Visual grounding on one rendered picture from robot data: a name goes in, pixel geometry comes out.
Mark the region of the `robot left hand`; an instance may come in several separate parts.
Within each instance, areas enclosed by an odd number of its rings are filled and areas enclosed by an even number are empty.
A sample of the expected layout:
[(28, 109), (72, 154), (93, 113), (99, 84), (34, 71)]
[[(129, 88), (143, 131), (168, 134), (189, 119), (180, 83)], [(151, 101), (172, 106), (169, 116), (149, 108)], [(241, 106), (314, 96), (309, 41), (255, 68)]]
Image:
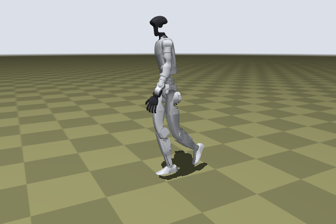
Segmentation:
[[(147, 105), (147, 103), (149, 103), (146, 107), (146, 110), (149, 111), (150, 113), (156, 113), (156, 106), (158, 105), (158, 98), (160, 98), (162, 94), (162, 90), (160, 91), (159, 95), (154, 94), (153, 92), (153, 96), (151, 96), (145, 103), (145, 105)], [(150, 107), (149, 107), (150, 106)], [(154, 107), (155, 106), (155, 107)], [(152, 109), (151, 109), (152, 107)], [(149, 109), (148, 109), (149, 108)], [(154, 112), (153, 112), (154, 109)]]

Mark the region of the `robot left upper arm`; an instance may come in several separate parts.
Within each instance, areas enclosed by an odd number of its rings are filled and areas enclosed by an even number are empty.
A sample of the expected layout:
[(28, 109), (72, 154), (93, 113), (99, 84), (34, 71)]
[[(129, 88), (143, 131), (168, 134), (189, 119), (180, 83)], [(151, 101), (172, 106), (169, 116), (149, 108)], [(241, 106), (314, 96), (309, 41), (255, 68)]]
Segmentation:
[[(162, 41), (162, 49), (163, 49), (163, 59), (165, 64), (170, 65), (172, 69), (172, 47), (173, 43), (171, 40), (163, 40)], [(163, 72), (163, 66), (161, 66), (161, 71)]]

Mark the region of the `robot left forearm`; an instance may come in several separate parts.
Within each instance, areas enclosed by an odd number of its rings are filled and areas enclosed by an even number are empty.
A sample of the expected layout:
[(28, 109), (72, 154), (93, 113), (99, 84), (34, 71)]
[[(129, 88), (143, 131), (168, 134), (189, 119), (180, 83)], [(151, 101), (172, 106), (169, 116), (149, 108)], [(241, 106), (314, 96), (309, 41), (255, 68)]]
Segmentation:
[(160, 91), (165, 89), (165, 84), (170, 76), (171, 67), (168, 64), (163, 66), (163, 72), (160, 74), (159, 82), (154, 90), (154, 94), (159, 95)]

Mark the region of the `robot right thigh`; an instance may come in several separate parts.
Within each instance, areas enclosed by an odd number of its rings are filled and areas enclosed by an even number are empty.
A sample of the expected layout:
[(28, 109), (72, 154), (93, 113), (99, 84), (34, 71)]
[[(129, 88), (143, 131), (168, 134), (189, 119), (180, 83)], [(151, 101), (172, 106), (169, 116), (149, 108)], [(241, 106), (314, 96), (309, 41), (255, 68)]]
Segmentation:
[[(167, 138), (170, 132), (166, 127), (163, 127), (165, 106), (162, 103), (165, 103), (165, 99), (161, 95), (160, 98), (158, 98), (158, 104), (156, 106), (156, 113), (152, 113), (152, 117), (153, 117), (154, 128), (155, 128), (157, 135), (160, 138)], [(154, 109), (153, 109), (153, 112), (154, 112)]]

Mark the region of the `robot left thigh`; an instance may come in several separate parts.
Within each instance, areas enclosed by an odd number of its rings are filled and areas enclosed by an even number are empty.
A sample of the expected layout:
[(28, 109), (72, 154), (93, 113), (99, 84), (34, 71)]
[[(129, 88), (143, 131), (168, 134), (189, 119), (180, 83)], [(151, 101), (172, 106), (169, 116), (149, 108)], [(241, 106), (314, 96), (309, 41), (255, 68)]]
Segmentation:
[(173, 105), (180, 103), (181, 94), (176, 92), (175, 90), (169, 90), (169, 92), (165, 95), (165, 115), (167, 124), (172, 133), (173, 138), (179, 139), (180, 133), (180, 123), (179, 123), (179, 110), (178, 107)]

